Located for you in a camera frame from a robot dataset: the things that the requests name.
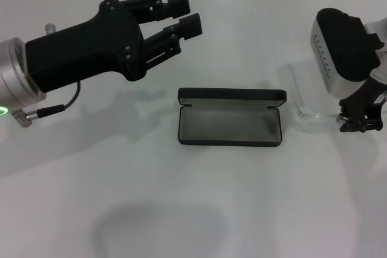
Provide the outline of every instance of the white table surface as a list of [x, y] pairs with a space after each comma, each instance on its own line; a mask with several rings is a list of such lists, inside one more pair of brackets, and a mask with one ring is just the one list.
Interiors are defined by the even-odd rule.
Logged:
[[[49, 22], [59, 30], [81, 23], [100, 1], [0, 0], [0, 40], [26, 42]], [[386, 257], [387, 129], [303, 132], [287, 115], [289, 96], [279, 147], [184, 146], [177, 91], [287, 89], [287, 65], [317, 70], [309, 35], [320, 9], [369, 22], [387, 16], [387, 0], [190, 6], [203, 35], [182, 41], [183, 52], [143, 80], [117, 73], [84, 80], [71, 109], [28, 129], [0, 118], [0, 257]], [[310, 76], [300, 82], [325, 98], [318, 71]], [[74, 91], [49, 93], [36, 108], [65, 103]], [[324, 108], [338, 113], [329, 100]]]

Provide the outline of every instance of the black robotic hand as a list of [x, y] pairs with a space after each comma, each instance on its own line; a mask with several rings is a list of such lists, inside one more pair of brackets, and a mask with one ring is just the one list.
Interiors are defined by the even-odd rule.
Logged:
[[180, 38], [202, 34], [198, 14], [144, 39], [140, 24], [190, 13], [188, 0], [105, 0], [91, 20], [27, 42], [28, 74], [42, 92], [107, 71], [129, 81], [181, 52]]

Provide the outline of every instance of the black cable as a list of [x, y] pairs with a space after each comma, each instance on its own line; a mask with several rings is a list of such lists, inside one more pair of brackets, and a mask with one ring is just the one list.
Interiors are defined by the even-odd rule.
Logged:
[[59, 112], [63, 112], [64, 110], [68, 109], [74, 102], [77, 100], [80, 92], [80, 81], [77, 82], [77, 91], [74, 94], [74, 97], [71, 98], [70, 102], [68, 102], [66, 105], [56, 105], [52, 107], [42, 108], [36, 110], [36, 115], [38, 118], [47, 117]]

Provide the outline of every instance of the green led light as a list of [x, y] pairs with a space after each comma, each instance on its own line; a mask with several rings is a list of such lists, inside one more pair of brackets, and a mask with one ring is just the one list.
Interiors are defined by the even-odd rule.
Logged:
[[5, 115], [8, 113], [8, 108], [0, 106], [0, 116]]

